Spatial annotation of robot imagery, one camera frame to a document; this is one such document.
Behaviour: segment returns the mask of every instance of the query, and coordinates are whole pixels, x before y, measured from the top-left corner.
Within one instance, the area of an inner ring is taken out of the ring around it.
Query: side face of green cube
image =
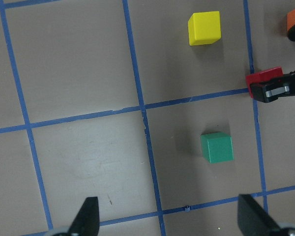
[[[234,159],[232,138],[222,132],[201,135],[202,153],[210,163]]]

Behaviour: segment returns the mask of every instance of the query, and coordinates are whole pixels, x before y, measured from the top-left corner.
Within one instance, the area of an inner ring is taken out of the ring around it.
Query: gray floor
[[[295,97],[258,103],[256,117],[244,90],[250,53],[256,71],[295,70],[295,0],[250,1],[248,28],[245,0],[47,1],[0,4],[0,236],[68,226],[88,196],[99,197],[101,236],[164,236],[157,190],[168,236],[241,235],[239,193],[266,196],[275,220],[295,223]],[[221,40],[190,47],[189,17],[215,10]],[[209,164],[200,135],[218,131],[235,160]]]

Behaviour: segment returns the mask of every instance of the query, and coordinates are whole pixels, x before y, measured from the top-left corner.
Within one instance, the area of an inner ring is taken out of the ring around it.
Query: cube
[[[212,44],[221,38],[220,12],[193,13],[188,21],[189,44]]]
[[[232,137],[218,132],[201,135],[202,154],[210,163],[234,159]]]

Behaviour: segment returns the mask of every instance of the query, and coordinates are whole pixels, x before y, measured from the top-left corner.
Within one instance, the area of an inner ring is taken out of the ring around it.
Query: yellow block
[[[221,38],[220,12],[193,13],[188,21],[189,44],[211,44]]]

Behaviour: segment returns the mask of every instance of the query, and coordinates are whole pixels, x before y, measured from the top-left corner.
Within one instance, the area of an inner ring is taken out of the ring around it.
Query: small screw
[[[184,206],[183,208],[184,208],[185,212],[189,212],[190,211],[190,206]]]
[[[288,234],[289,236],[295,236],[295,230],[289,230]]]

